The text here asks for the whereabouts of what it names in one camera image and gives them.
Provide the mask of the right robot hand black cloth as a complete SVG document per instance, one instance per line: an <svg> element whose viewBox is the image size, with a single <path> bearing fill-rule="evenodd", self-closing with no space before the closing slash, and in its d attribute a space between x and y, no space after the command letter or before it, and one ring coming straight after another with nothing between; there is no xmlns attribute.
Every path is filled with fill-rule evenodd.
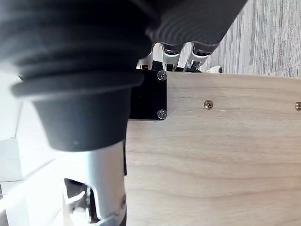
<svg viewBox="0 0 301 226"><path fill-rule="evenodd" d="M244 0L3 0L0 68L21 82L50 146L66 152L64 199L87 226L124 226L131 94L152 47L187 42L198 61L219 45Z"/></svg>

